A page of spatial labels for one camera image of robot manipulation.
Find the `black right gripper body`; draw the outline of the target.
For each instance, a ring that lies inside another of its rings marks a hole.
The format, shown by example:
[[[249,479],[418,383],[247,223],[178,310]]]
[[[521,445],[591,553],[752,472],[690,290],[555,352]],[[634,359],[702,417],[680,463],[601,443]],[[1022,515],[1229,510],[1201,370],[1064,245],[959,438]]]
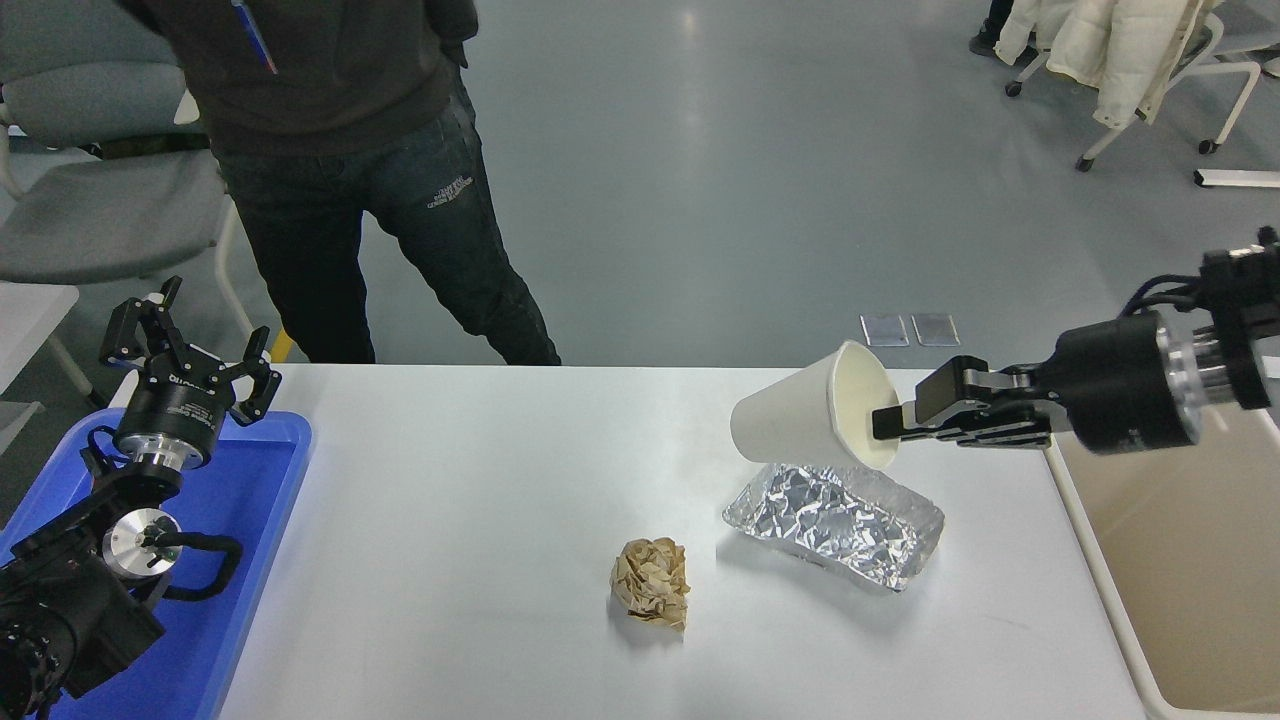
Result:
[[[1062,333],[1036,387],[1065,409],[1092,454],[1185,447],[1199,439],[1189,352],[1160,313],[1120,316]]]

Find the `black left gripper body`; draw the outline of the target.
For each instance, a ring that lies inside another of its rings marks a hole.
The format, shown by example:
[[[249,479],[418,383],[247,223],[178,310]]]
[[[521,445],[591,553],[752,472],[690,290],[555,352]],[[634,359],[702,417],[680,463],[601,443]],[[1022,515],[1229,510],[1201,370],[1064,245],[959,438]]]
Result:
[[[202,350],[151,356],[140,370],[140,380],[113,434],[122,452],[140,457],[156,438],[186,446],[186,465],[206,465],[212,459],[234,395],[229,386],[210,378],[220,375],[225,363]]]

